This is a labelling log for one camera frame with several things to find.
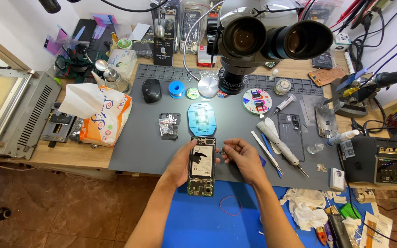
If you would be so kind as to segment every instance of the lcd separator machine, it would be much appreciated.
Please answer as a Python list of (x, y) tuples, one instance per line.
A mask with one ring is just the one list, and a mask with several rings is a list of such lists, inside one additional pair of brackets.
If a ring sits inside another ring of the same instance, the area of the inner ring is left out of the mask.
[(30, 159), (60, 89), (44, 71), (0, 69), (0, 156)]

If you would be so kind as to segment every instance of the computer mouse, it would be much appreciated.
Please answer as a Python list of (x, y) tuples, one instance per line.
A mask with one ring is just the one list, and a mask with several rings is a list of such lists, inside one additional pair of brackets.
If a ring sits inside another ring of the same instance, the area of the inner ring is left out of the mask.
[(142, 84), (143, 99), (146, 103), (157, 102), (162, 99), (162, 89), (157, 79), (148, 79)]

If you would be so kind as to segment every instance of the phone case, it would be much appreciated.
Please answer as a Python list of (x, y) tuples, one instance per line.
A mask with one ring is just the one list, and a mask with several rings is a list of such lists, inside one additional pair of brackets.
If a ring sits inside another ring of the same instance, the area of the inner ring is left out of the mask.
[(293, 114), (278, 114), (278, 133), (280, 140), (300, 162), (304, 162), (303, 137), (301, 135), (300, 116)]

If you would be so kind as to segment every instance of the tissue box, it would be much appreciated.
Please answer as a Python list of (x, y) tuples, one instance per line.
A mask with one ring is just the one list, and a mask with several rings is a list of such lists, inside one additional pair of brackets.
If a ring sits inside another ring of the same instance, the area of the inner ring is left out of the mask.
[(339, 33), (338, 35), (334, 34), (334, 42), (330, 48), (335, 51), (345, 51), (352, 42), (350, 41), (349, 35), (345, 33)]
[(108, 64), (111, 65), (111, 69), (116, 70), (121, 76), (128, 80), (131, 79), (131, 74), (133, 74), (136, 62), (136, 52), (127, 49), (114, 49), (108, 59)]

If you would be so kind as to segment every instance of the glass bottle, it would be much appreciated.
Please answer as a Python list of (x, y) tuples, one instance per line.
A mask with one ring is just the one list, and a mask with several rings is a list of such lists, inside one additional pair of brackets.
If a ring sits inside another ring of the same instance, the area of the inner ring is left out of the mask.
[(115, 89), (127, 95), (131, 93), (131, 83), (122, 77), (116, 70), (107, 69), (104, 71), (104, 78), (108, 88)]
[(322, 151), (324, 149), (324, 144), (323, 143), (316, 143), (314, 146), (308, 146), (307, 147), (307, 151), (310, 153), (310, 154), (315, 154), (315, 153), (317, 153), (317, 152), (320, 152), (320, 151)]

